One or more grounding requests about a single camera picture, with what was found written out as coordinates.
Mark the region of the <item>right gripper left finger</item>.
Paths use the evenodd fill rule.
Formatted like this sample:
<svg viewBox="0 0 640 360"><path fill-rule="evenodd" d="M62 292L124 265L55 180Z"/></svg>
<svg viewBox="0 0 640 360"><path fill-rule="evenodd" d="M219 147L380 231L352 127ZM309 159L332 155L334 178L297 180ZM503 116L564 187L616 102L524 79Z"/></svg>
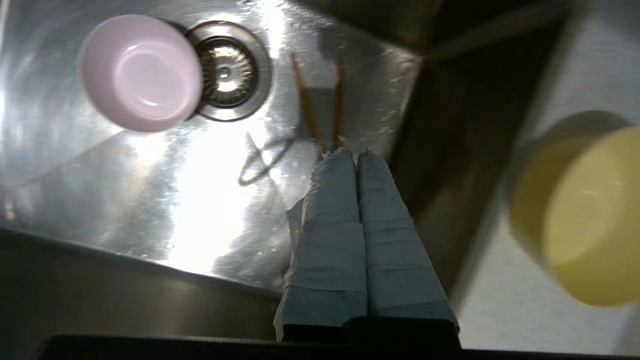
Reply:
<svg viewBox="0 0 640 360"><path fill-rule="evenodd" d="M368 313L364 229L349 150L321 159L288 212L289 267L274 317L276 338L299 327L340 328Z"/></svg>

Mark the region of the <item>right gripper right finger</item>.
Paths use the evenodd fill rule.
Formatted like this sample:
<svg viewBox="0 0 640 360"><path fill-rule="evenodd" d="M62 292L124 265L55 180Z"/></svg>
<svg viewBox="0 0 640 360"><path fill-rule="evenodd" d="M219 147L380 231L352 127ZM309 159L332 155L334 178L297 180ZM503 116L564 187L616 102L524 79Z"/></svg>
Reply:
<svg viewBox="0 0 640 360"><path fill-rule="evenodd" d="M365 316L460 326L384 159L338 148L338 324Z"/></svg>

